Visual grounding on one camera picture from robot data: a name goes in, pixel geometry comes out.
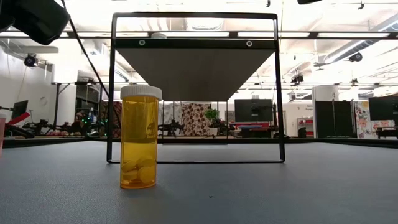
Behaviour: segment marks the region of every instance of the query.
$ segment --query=gray table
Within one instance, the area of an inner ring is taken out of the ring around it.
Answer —
[[[275,159],[277,149],[159,146],[159,159]],[[285,164],[162,164],[142,190],[120,189],[119,166],[104,159],[102,142],[5,149],[0,224],[398,223],[395,149],[292,144]]]

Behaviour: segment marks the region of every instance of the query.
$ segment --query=pill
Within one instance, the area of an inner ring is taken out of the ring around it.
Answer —
[[[123,174],[123,180],[135,180],[138,178],[138,171],[133,170]]]
[[[135,161],[130,161],[128,163],[125,163],[121,169],[123,172],[129,172],[133,170],[136,167],[136,165],[137,163]]]
[[[155,181],[156,169],[152,167],[142,167],[138,171],[139,180],[144,184],[149,184]]]
[[[137,161],[138,167],[150,167],[156,165],[156,161],[151,156],[142,156]]]

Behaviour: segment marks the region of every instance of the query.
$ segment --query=potted plant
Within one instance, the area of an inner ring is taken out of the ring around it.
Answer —
[[[211,136],[216,136],[217,132],[218,132],[218,128],[214,126],[214,124],[217,121],[217,114],[218,114],[218,111],[216,109],[207,109],[205,111],[206,118],[209,121],[211,121],[211,125],[209,125],[209,127],[210,127],[210,135]]]

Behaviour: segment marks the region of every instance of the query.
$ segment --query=black cable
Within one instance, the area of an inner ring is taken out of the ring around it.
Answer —
[[[65,4],[65,0],[61,0],[61,2],[62,2],[62,4],[63,4],[63,8],[67,11],[67,5]],[[104,86],[104,83],[102,82],[101,77],[100,77],[100,75],[99,75],[98,72],[97,72],[97,69],[95,69],[95,67],[94,67],[94,65],[93,65],[93,62],[91,62],[90,57],[88,56],[87,51],[86,51],[86,49],[85,49],[85,46],[83,45],[83,43],[82,43],[81,40],[80,40],[80,37],[79,37],[79,35],[78,35],[78,33],[77,33],[75,24],[74,24],[73,21],[72,21],[72,17],[69,19],[69,23],[70,23],[70,26],[72,27],[72,30],[73,30],[74,35],[76,36],[77,42],[78,42],[79,45],[80,45],[81,51],[83,51],[84,55],[86,56],[88,63],[90,64],[90,66],[91,66],[91,68],[93,69],[95,75],[97,76],[97,79],[98,79],[98,81],[99,81],[99,84],[101,85],[102,89],[105,91],[105,94],[106,94],[106,96],[107,96],[108,99],[109,99],[109,93],[108,93],[108,91],[106,90],[106,88],[105,88],[105,86]],[[121,128],[121,122],[120,122],[119,115],[118,115],[118,113],[115,113],[115,115],[116,115],[116,117],[117,117],[117,119],[118,119],[119,128]]]

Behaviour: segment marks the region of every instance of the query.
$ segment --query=computer monitor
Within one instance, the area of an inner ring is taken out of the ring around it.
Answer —
[[[11,119],[15,119],[20,115],[26,113],[27,103],[28,103],[27,100],[14,103],[14,107],[12,108]]]
[[[369,98],[371,121],[398,120],[398,96]]]
[[[235,100],[236,122],[273,121],[272,100]]]

